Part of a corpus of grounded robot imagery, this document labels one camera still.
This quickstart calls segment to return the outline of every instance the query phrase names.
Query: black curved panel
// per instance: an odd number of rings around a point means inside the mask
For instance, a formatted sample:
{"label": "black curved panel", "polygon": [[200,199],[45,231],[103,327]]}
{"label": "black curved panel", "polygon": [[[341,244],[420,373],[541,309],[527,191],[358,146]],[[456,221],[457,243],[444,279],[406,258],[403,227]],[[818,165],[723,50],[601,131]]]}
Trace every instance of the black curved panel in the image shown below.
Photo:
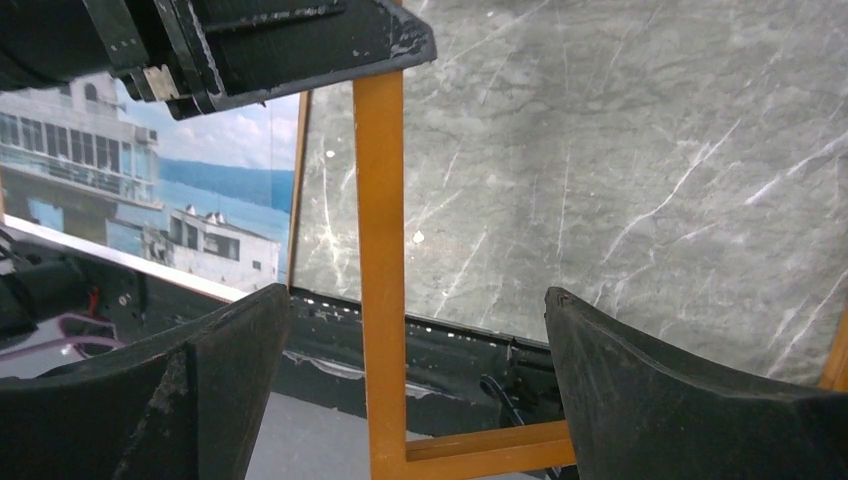
{"label": "black curved panel", "polygon": [[271,285],[123,349],[0,379],[3,478],[244,478],[289,317],[286,287]]}
{"label": "black curved panel", "polygon": [[848,478],[848,395],[713,363],[560,288],[545,301],[580,478]]}

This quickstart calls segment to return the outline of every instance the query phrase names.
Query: hill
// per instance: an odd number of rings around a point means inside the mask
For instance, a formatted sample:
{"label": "hill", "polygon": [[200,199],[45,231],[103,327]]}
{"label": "hill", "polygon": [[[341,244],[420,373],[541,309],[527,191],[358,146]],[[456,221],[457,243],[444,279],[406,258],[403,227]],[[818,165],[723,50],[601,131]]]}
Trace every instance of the hill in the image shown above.
{"label": "hill", "polygon": [[291,213],[291,170],[256,170],[160,158],[159,178]]}

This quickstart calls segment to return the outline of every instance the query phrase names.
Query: white building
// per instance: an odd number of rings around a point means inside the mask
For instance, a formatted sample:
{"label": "white building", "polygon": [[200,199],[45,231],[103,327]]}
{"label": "white building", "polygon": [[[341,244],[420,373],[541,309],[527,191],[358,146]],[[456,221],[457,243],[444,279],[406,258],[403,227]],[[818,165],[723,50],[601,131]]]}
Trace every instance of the white building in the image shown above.
{"label": "white building", "polygon": [[173,210],[168,232],[145,229],[143,256],[245,292],[277,281],[280,242],[227,223],[221,213]]}
{"label": "white building", "polygon": [[115,80],[80,78],[52,90],[0,94],[0,162],[6,167],[161,208],[156,131],[123,121]]}

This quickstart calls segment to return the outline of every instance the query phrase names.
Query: wooden frame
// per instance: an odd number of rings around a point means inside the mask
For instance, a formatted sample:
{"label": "wooden frame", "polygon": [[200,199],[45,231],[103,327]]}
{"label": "wooden frame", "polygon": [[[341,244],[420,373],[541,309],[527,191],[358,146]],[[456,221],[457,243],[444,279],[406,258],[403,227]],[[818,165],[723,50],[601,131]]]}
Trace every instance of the wooden frame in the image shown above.
{"label": "wooden frame", "polygon": [[406,441],[403,73],[355,80],[353,102],[371,477],[449,480],[574,464],[565,422]]}
{"label": "wooden frame", "polygon": [[838,392],[848,392],[848,305],[842,312],[842,320],[837,327],[830,347],[830,355],[824,364],[819,387]]}
{"label": "wooden frame", "polygon": [[286,285],[294,284],[295,257],[297,256],[297,227],[300,224],[300,189],[303,186],[303,161],[306,156],[306,132],[309,128],[309,108],[312,91],[300,94],[297,114],[297,147],[294,153],[294,185],[292,185],[291,212],[289,212],[289,244],[286,249]]}

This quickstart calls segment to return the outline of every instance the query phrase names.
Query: orange wooden stand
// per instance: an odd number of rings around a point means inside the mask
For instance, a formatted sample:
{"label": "orange wooden stand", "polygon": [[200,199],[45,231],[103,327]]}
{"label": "orange wooden stand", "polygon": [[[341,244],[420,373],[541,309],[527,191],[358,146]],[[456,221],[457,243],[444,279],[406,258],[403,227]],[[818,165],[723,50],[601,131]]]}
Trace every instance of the orange wooden stand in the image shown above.
{"label": "orange wooden stand", "polygon": [[565,422],[406,441],[403,74],[355,80],[353,101],[371,478],[450,480],[573,465]]}

